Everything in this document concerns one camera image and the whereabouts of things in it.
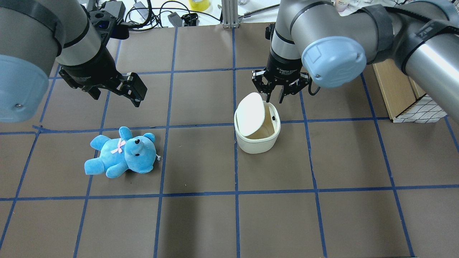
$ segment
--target pink ribbon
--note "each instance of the pink ribbon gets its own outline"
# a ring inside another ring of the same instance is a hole
[[[125,140],[122,140],[121,141],[121,138],[119,139],[118,141],[118,148],[114,149],[113,151],[111,151],[112,154],[115,154],[116,152],[118,153],[121,153],[123,152],[123,150],[121,149],[121,146],[125,145],[126,144],[126,141]]]

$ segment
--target stuffed animal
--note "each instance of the stuffed animal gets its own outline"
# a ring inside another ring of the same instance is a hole
[[[119,139],[110,139],[99,135],[91,141],[91,147],[101,152],[98,158],[84,163],[84,172],[87,175],[106,173],[108,178],[116,178],[126,170],[131,169],[145,174],[153,169],[156,148],[153,144],[155,136],[146,133],[143,136],[132,137],[131,130],[122,126],[119,129]]]

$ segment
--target white trash bin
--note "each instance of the white trash bin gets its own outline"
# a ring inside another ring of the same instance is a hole
[[[269,151],[280,132],[276,107],[257,92],[247,95],[236,109],[234,127],[239,147],[250,154]]]

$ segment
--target robotic arm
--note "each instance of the robotic arm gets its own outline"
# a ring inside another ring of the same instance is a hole
[[[138,107],[147,88],[137,74],[120,74],[106,48],[129,37],[124,11],[122,2],[86,10],[77,0],[0,0],[0,122],[35,114],[55,60],[70,87],[96,100],[108,89]]]
[[[252,81],[267,101],[282,85],[282,102],[312,81],[338,87],[366,64],[391,58],[459,121],[458,25],[459,15],[447,0],[368,6],[345,17],[328,0],[282,0],[275,27],[267,28],[268,64],[253,71]],[[302,65],[309,74],[300,72]]]

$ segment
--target blue teddy bear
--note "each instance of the blue teddy bear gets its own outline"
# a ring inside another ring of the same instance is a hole
[[[119,136],[119,139],[110,139],[99,135],[91,141],[91,147],[101,154],[84,163],[87,175],[105,172],[107,177],[116,178],[128,169],[140,174],[153,170],[153,163],[159,158],[154,145],[155,136],[146,133],[133,138],[131,130],[125,126],[120,127]]]

